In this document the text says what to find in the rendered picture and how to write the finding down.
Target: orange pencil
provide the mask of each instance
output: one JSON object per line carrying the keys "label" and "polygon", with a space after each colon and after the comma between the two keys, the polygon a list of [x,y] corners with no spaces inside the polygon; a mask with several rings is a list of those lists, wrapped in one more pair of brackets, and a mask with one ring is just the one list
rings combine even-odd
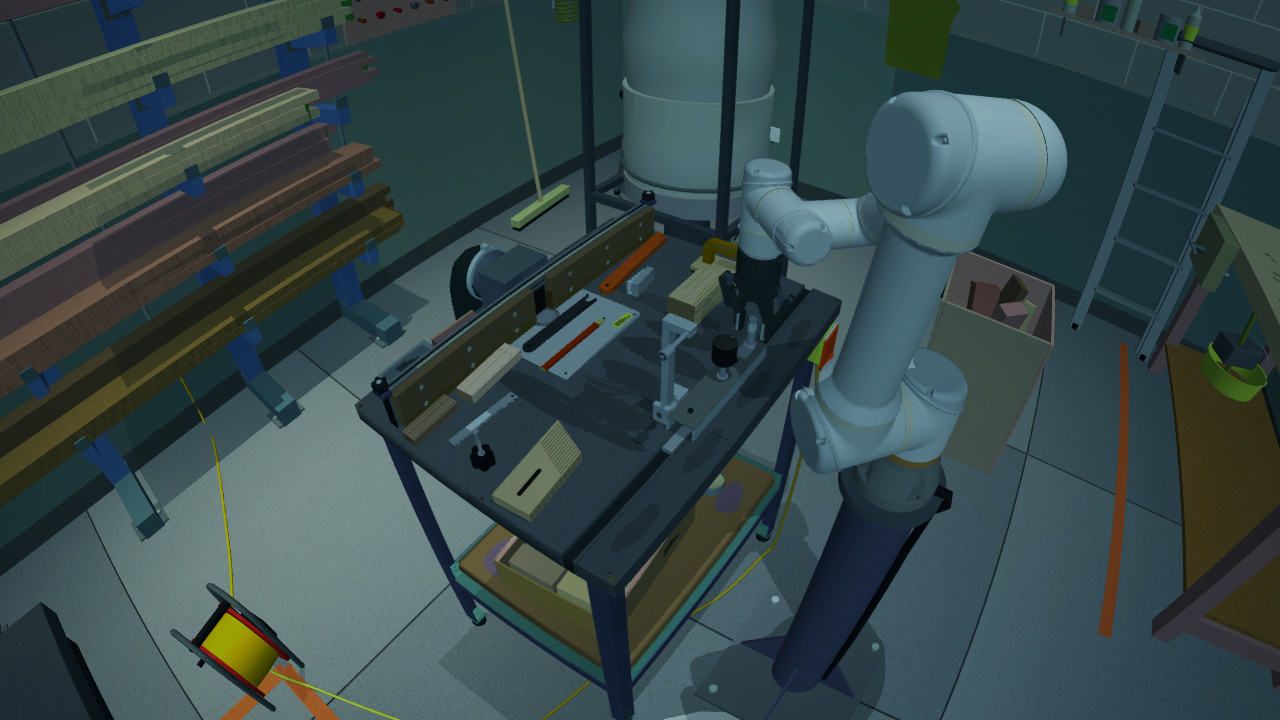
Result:
{"label": "orange pencil", "polygon": [[553,355],[550,360],[543,363],[543,370],[550,370],[552,365],[559,363],[562,357],[564,357],[566,355],[568,355],[570,350],[573,350],[575,347],[577,347],[577,345],[580,342],[582,342],[584,340],[586,340],[586,337],[589,334],[591,334],[596,329],[599,329],[599,327],[602,324],[604,324],[604,318],[600,318],[599,320],[596,320],[596,322],[591,323],[590,325],[588,325],[588,328],[585,331],[577,333],[577,337],[575,337],[573,340],[571,340],[570,343],[566,345],[564,347],[562,347],[559,352],[557,352],[556,355]]}

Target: green bowl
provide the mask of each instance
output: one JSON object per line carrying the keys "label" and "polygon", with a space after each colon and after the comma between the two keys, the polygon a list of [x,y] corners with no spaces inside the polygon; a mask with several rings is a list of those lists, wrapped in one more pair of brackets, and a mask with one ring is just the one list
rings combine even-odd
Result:
{"label": "green bowl", "polygon": [[1244,378],[1242,382],[1231,377],[1221,363],[1222,361],[1219,359],[1217,352],[1213,351],[1213,346],[1210,345],[1208,351],[1204,352],[1204,359],[1201,360],[1201,373],[1204,373],[1204,378],[1208,379],[1211,386],[1231,400],[1248,402],[1253,400],[1253,396],[1257,395],[1260,389],[1267,387],[1267,374],[1262,370],[1261,365],[1254,365],[1253,369],[1249,370],[1244,368],[1231,368],[1239,373],[1242,378]]}

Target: aluminum ladder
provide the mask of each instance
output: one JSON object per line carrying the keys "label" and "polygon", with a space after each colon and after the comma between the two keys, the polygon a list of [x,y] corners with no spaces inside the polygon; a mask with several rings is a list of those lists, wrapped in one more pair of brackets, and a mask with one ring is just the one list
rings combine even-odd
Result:
{"label": "aluminum ladder", "polygon": [[[1193,46],[1197,50],[1212,53],[1256,68],[1258,70],[1258,77],[1253,83],[1253,91],[1248,97],[1245,97],[1244,105],[1240,106],[1240,113],[1235,118],[1235,126],[1231,127],[1231,135],[1224,151],[1213,150],[1212,147],[1207,147],[1198,142],[1187,140],[1185,137],[1164,131],[1157,127],[1157,123],[1160,122],[1160,110],[1165,106],[1165,99],[1169,95],[1169,86],[1174,78],[1174,65],[1176,64],[1179,56],[1176,50],[1170,49],[1165,51],[1165,59],[1160,65],[1160,74],[1156,77],[1156,87],[1151,92],[1151,104],[1147,105],[1147,117],[1142,122],[1142,132],[1138,133],[1138,145],[1133,150],[1133,159],[1129,160],[1129,172],[1125,173],[1124,184],[1120,186],[1120,195],[1116,197],[1116,206],[1111,211],[1111,222],[1107,223],[1106,234],[1102,237],[1102,246],[1098,249],[1098,255],[1093,260],[1093,270],[1089,272],[1089,281],[1085,283],[1084,292],[1080,293],[1080,302],[1075,307],[1075,314],[1071,316],[1071,329],[1079,329],[1084,323],[1085,315],[1089,313],[1089,305],[1093,302],[1093,296],[1101,295],[1102,297],[1147,318],[1147,329],[1143,332],[1142,340],[1134,348],[1139,360],[1146,360],[1147,356],[1151,355],[1157,337],[1165,329],[1165,324],[1169,323],[1169,315],[1172,313],[1174,305],[1176,305],[1178,300],[1181,297],[1183,286],[1187,284],[1187,279],[1193,272],[1192,252],[1202,250],[1198,245],[1196,245],[1196,238],[1199,237],[1201,228],[1204,227],[1208,214],[1217,208],[1217,205],[1222,201],[1222,196],[1226,195],[1226,187],[1231,183],[1231,176],[1235,173],[1235,165],[1239,163],[1240,155],[1244,152],[1244,146],[1249,141],[1249,136],[1253,133],[1253,124],[1258,119],[1262,104],[1266,102],[1267,90],[1271,87],[1271,81],[1275,78],[1276,70],[1280,69],[1280,64],[1275,60],[1260,58],[1252,53],[1247,53],[1229,45],[1222,45],[1221,42],[1215,42],[1206,37],[1197,37],[1193,41]],[[1193,208],[1192,205],[1188,205],[1178,199],[1169,197],[1167,195],[1138,183],[1138,176],[1142,174],[1142,165],[1147,159],[1147,151],[1151,149],[1151,140],[1157,132],[1219,156],[1217,170],[1213,173],[1213,181],[1210,183],[1208,191],[1204,195],[1204,201],[1199,208]],[[1140,190],[1147,195],[1152,195],[1196,214],[1196,219],[1192,222],[1190,232],[1187,234],[1187,241],[1183,243],[1183,249],[1176,259],[1166,258],[1160,252],[1155,252],[1142,245],[1120,237],[1120,225],[1124,223],[1125,213],[1129,210],[1129,201],[1133,200],[1135,190]],[[1107,260],[1111,259],[1111,251],[1115,249],[1116,243],[1146,255],[1170,268],[1171,274],[1169,277],[1169,283],[1165,286],[1165,291],[1160,296],[1160,305],[1157,305],[1156,309],[1146,307],[1133,300],[1129,300],[1128,297],[1123,297],[1116,292],[1098,287],[1098,282],[1102,279],[1102,273],[1107,268]]]}

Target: concrete floor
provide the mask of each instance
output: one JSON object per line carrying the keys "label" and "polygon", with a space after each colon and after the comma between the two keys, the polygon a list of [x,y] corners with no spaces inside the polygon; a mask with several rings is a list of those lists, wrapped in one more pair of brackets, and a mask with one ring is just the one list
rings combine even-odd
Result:
{"label": "concrete floor", "polygon": [[[617,155],[598,176],[617,169]],[[236,597],[307,665],[310,683],[401,720],[540,719],[581,679],[507,625],[468,623],[431,556],[380,438],[355,411],[370,379],[453,320],[448,273],[463,249],[517,242],[556,252],[582,234],[581,172],[568,200],[515,232],[475,229],[371,300],[401,318],[388,348],[346,320],[271,369],[306,410],[284,429],[248,391],[141,469],[169,524],[140,543],[115,495],[0,577],[0,621],[37,602],[79,643],[116,719],[218,719],[241,697],[197,669],[169,635],[200,629],[228,585],[219,468]],[[599,208],[603,222],[617,213]],[[841,297],[849,327],[872,249],[844,250],[791,277]],[[900,720],[1280,716],[1268,674],[1196,638],[1162,643],[1151,619],[1181,591],[1181,532],[1167,377],[1130,357],[1129,489],[1112,637],[1098,634],[1117,447],[1119,343],[1135,337],[1091,318],[1066,329],[991,474],[943,460],[955,506],[922,537],[870,619],[884,670],[856,717]],[[786,405],[744,446],[772,465]],[[451,547],[489,520],[419,470]],[[797,607],[840,503],[835,475],[803,468],[777,548],[724,600],[687,623],[636,688],[636,717],[727,717],[698,683],[762,600]],[[758,552],[736,557],[713,593]],[[311,717],[283,688],[275,717]],[[339,701],[340,717],[374,717]],[[250,717],[266,717],[255,708]],[[589,687],[557,720],[605,719]]]}

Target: router table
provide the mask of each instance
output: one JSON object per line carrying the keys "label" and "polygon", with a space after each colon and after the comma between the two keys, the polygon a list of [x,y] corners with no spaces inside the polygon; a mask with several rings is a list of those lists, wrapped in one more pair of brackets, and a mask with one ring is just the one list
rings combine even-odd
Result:
{"label": "router table", "polygon": [[[425,355],[410,357],[389,369],[398,372],[396,387],[381,395],[370,392],[356,405],[360,418],[385,439],[422,530],[472,623],[480,625],[488,614],[498,615],[584,678],[604,687],[609,694],[612,715],[617,720],[631,717],[634,684],[703,601],[730,559],[746,542],[750,530],[755,529],[759,539],[768,539],[795,450],[790,411],[772,471],[759,469],[758,465],[753,470],[748,466],[749,461],[735,456],[783,392],[790,389],[794,393],[809,383],[813,373],[810,354],[835,323],[840,301],[783,278],[778,302],[791,297],[794,306],[785,323],[764,343],[763,360],[741,378],[736,391],[696,437],[673,443],[673,432],[680,425],[668,429],[653,419],[653,402],[659,398],[658,354],[663,318],[667,315],[668,293],[689,278],[690,264],[701,256],[701,249],[671,238],[641,265],[650,266],[654,272],[652,284],[641,296],[631,297],[621,288],[604,296],[636,318],[627,322],[571,377],[543,372],[525,359],[477,402],[457,400],[457,411],[420,445],[415,446],[406,439],[404,425],[411,424],[416,416],[410,416],[410,413],[421,414],[424,410],[420,406],[435,400],[421,401],[435,395],[431,389],[433,380],[451,373],[444,369],[448,356],[433,357],[453,352],[457,359],[460,354],[479,350],[475,354],[479,364],[502,342],[518,347],[517,340],[527,336],[531,329],[529,324],[518,328],[511,324],[511,332],[507,332],[492,331],[493,323],[524,323],[532,311],[530,293],[539,288],[545,290],[548,306],[558,305],[559,309],[568,307],[571,295],[580,295],[582,290],[598,295],[600,282],[608,275],[604,270],[616,266],[630,254],[618,254],[622,249],[620,238],[627,236],[630,246],[637,246],[639,241],[653,233],[653,218],[652,208],[640,206],[603,224],[552,258],[540,272],[512,288],[502,300],[486,305],[468,325],[424,351]],[[611,247],[613,256],[607,256],[605,247]],[[575,273],[576,279],[566,279]],[[594,322],[596,316],[593,313],[596,309],[589,309],[580,319]],[[481,329],[486,322],[489,329]],[[613,322],[612,316],[607,319],[607,323]],[[506,334],[495,343],[494,332]],[[680,386],[694,388],[708,373],[717,372],[710,361],[710,350],[713,338],[721,333],[735,334],[740,342],[745,341],[745,331],[733,332],[732,310],[723,304],[698,324],[695,334],[680,343],[675,357],[675,377]],[[472,348],[471,343],[479,345],[485,337],[493,347]],[[547,345],[556,343],[563,345],[559,334]],[[745,350],[740,350],[740,357],[745,355]],[[742,360],[737,368],[748,369]],[[457,387],[453,382],[456,377],[454,373],[438,388],[452,391]],[[384,402],[392,396],[396,396],[392,406],[401,420],[398,425],[392,424]],[[481,471],[472,466],[470,459],[474,439],[466,437],[454,445],[451,438],[466,436],[467,425],[494,406],[500,407],[493,411],[480,433],[483,442],[492,447],[497,466]],[[540,514],[527,521],[499,507],[492,496],[557,420],[580,448],[581,464]],[[732,534],[732,541],[727,546],[721,542],[709,552],[696,577],[678,597],[672,596],[676,598],[672,607],[663,609],[659,626],[644,638],[648,647],[636,647],[636,638],[628,639],[623,588],[695,503],[703,500],[704,491],[719,473],[723,471],[726,479],[732,482],[731,470],[726,469],[731,461],[733,471],[740,473],[744,480],[750,473],[758,473],[763,483],[755,487],[767,489],[755,492],[754,503],[746,503],[749,506],[742,510],[745,524]],[[456,557],[445,543],[413,469],[415,464],[494,520],[495,527],[461,556]],[[598,653],[584,651],[581,643],[575,644],[572,638],[567,639],[563,633],[558,633],[554,619],[535,616],[536,612],[529,609],[522,610],[517,603],[503,601],[490,592],[492,587],[486,588],[463,571],[460,564],[466,560],[467,553],[483,551],[483,547],[477,550],[477,543],[503,528],[509,530],[503,534],[503,539],[513,534],[586,580],[595,625],[594,642],[598,644],[598,648],[590,650],[598,650]]]}

